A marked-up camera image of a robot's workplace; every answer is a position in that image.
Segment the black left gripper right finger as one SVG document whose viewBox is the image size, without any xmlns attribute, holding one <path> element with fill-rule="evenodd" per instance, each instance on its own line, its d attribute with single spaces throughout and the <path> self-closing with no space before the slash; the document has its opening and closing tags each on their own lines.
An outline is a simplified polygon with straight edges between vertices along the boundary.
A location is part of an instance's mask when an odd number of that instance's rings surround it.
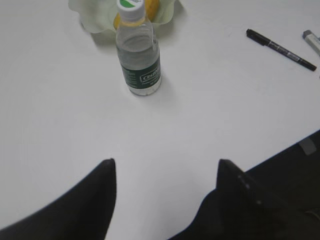
<svg viewBox="0 0 320 240">
<path fill-rule="evenodd" d="M 174 240 L 318 240 L 320 223 L 291 207 L 231 160 L 218 163 L 215 190 Z"/>
</svg>

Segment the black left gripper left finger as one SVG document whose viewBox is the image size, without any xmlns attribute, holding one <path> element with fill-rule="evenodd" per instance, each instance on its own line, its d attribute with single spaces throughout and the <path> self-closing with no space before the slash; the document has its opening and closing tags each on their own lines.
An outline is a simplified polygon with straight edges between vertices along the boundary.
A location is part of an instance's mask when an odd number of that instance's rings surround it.
<svg viewBox="0 0 320 240">
<path fill-rule="evenodd" d="M 52 203 L 0 230 L 2 240 L 104 240 L 117 199 L 116 163 L 103 160 Z"/>
</svg>

